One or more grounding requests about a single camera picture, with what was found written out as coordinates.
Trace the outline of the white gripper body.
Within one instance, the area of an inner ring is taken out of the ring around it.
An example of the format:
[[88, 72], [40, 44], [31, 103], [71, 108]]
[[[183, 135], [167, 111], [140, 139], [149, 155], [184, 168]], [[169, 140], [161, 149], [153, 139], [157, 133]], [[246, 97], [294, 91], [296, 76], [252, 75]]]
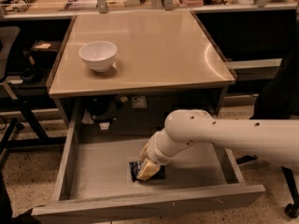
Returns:
[[148, 141], [148, 159], [158, 165], [167, 165], [171, 158], [163, 154], [159, 145], [164, 143], [164, 136], [160, 133], [155, 133]]

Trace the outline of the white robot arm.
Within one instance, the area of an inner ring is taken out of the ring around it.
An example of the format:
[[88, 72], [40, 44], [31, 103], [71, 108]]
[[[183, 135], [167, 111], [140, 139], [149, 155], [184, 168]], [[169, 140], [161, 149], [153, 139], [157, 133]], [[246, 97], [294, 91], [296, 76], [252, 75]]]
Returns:
[[205, 110], [176, 110], [140, 153], [139, 180], [158, 173], [180, 151], [212, 144], [239, 150], [296, 171], [299, 168], [298, 119], [214, 119]]

